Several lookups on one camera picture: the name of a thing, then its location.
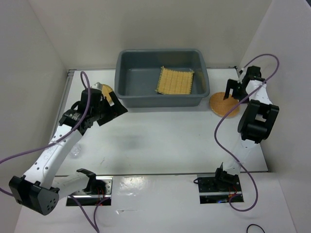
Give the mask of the round bamboo coaster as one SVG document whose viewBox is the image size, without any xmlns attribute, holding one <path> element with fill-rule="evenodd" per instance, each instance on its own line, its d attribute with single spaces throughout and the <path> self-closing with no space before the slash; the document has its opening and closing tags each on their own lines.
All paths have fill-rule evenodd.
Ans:
<svg viewBox="0 0 311 233">
<path fill-rule="evenodd" d="M 112 87 L 106 84 L 102 84 L 102 93 L 107 99 L 110 97 L 110 94 L 109 94 L 110 92 L 113 92 Z"/>
</svg>

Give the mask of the round orange woven coaster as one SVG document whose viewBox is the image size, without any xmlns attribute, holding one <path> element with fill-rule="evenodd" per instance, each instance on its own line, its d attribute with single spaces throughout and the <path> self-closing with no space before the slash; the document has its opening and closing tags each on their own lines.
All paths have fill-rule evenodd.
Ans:
<svg viewBox="0 0 311 233">
<path fill-rule="evenodd" d="M 211 110 L 220 117 L 223 117 L 239 102 L 238 100 L 234 99 L 231 94 L 229 94 L 229 97 L 225 100 L 224 96 L 225 92 L 217 92 L 209 99 L 209 106 Z"/>
</svg>

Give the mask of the square bamboo mat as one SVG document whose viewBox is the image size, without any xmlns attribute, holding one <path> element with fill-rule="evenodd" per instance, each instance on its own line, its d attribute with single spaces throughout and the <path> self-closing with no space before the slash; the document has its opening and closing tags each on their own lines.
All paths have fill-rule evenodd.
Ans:
<svg viewBox="0 0 311 233">
<path fill-rule="evenodd" d="M 161 67 L 155 91 L 162 95 L 189 95 L 194 71 L 177 71 Z"/>
</svg>

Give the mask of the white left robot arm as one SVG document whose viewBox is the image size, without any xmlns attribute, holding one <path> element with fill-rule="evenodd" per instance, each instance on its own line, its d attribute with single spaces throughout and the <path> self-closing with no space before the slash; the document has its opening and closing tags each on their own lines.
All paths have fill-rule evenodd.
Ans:
<svg viewBox="0 0 311 233">
<path fill-rule="evenodd" d="M 56 181 L 55 175 L 71 149 L 94 122 L 102 126 L 127 112 L 113 91 L 109 103 L 101 90 L 91 88 L 63 113 L 52 138 L 52 146 L 43 150 L 35 163 L 21 176 L 13 176 L 9 187 L 17 203 L 44 216 L 53 211 L 58 201 L 82 190 L 86 194 L 105 195 L 106 183 L 96 174 L 80 168 Z"/>
</svg>

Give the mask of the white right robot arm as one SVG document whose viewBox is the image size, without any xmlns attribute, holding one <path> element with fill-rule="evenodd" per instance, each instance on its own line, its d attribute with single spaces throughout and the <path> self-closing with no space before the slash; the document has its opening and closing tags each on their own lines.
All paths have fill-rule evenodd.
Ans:
<svg viewBox="0 0 311 233">
<path fill-rule="evenodd" d="M 251 66 L 240 71 L 239 79 L 227 81 L 223 99 L 230 96 L 235 100 L 245 99 L 247 107 L 243 113 L 237 131 L 239 140 L 233 150 L 237 159 L 221 164 L 213 178 L 214 188 L 223 191 L 230 184 L 235 184 L 241 165 L 250 151 L 262 140 L 268 138 L 279 113 L 279 107 L 269 100 L 265 79 L 261 77 L 260 67 Z"/>
</svg>

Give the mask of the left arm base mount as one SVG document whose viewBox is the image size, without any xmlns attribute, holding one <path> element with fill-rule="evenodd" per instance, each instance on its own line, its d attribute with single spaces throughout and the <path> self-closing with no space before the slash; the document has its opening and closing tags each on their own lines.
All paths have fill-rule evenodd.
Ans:
<svg viewBox="0 0 311 233">
<path fill-rule="evenodd" d="M 87 192 L 84 191 L 86 186 L 82 185 L 87 185 L 88 177 L 84 175 L 82 179 L 71 176 L 65 182 L 71 189 L 74 188 L 72 195 L 82 206 L 96 206 L 100 201 L 103 201 L 101 206 L 111 205 L 113 176 L 98 175 L 96 186 Z"/>
</svg>

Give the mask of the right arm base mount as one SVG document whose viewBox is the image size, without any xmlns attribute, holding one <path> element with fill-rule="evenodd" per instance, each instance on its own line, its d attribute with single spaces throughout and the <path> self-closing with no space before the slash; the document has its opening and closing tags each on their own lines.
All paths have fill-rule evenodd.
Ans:
<svg viewBox="0 0 311 233">
<path fill-rule="evenodd" d="M 230 175 L 218 167 L 214 174 L 197 175 L 193 183 L 198 186 L 201 204 L 244 202 L 238 175 Z"/>
</svg>

